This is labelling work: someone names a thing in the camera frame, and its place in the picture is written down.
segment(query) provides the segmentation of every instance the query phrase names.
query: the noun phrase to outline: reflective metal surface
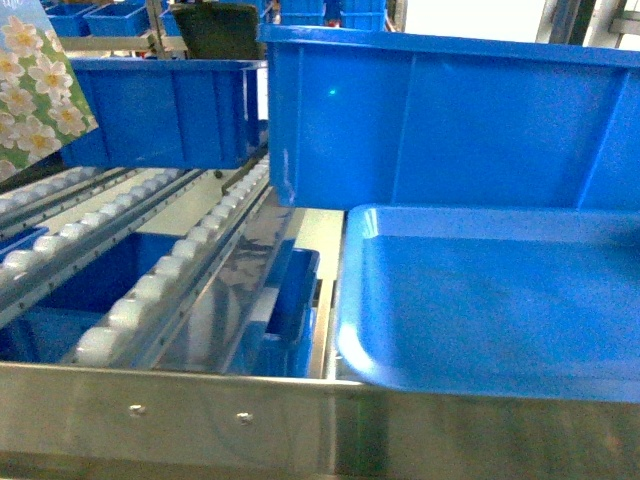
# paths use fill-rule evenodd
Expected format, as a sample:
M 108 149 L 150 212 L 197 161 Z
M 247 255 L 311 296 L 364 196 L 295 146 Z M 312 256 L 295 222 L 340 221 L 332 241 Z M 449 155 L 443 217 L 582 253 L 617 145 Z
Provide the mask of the reflective metal surface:
M 145 413 L 132 415 L 134 405 Z M 142 471 L 209 469 L 213 478 L 632 479 L 639 429 L 640 406 L 629 404 L 0 365 L 5 476 L 22 465 L 33 478 L 92 478 L 105 465 L 136 462 Z
M 294 210 L 270 193 L 247 224 L 215 279 L 194 303 L 188 319 L 157 368 L 250 374 L 271 317 L 279 283 L 267 282 Z

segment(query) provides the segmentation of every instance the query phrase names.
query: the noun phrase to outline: metal shelf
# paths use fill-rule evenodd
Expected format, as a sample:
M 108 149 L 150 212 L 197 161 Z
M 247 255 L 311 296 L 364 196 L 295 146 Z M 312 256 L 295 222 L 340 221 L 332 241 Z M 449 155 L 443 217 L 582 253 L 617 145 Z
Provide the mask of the metal shelf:
M 170 37 L 168 35 L 162 36 L 162 45 L 164 49 L 170 52 L 185 52 L 187 46 L 184 43 L 182 37 Z
M 156 37 L 151 30 L 138 37 L 60 37 L 60 43 L 69 51 L 147 51 L 156 46 Z

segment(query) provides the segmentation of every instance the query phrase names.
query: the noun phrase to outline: stainless steel frame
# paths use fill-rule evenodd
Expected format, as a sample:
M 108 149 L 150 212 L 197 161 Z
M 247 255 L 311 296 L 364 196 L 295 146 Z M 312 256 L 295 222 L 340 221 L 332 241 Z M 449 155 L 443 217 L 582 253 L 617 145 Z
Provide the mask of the stainless steel frame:
M 0 405 L 0 475 L 29 478 L 631 479 L 639 471 L 637 405 L 17 364 L 0 365 Z

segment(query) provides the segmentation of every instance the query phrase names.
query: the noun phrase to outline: crate rim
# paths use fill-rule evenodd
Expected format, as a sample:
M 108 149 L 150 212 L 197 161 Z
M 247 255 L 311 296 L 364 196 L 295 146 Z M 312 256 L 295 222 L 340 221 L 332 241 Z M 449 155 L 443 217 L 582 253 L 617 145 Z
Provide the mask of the crate rim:
M 597 67 L 640 68 L 640 53 L 606 48 L 437 37 L 320 26 L 260 25 L 258 40 L 266 43 L 346 46 L 416 54 L 453 54 L 522 59 Z
M 148 71 L 202 71 L 210 67 L 215 71 L 258 70 L 266 68 L 264 60 L 143 60 L 133 58 L 74 58 L 71 66 L 81 70 L 148 70 Z

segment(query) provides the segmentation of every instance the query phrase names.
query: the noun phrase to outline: black object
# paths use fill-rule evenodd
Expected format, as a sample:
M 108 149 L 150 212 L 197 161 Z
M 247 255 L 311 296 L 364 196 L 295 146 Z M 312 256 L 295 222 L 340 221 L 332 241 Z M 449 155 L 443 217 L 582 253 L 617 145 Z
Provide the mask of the black object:
M 256 41 L 258 9 L 233 3 L 171 5 L 192 58 L 262 60 L 264 45 Z

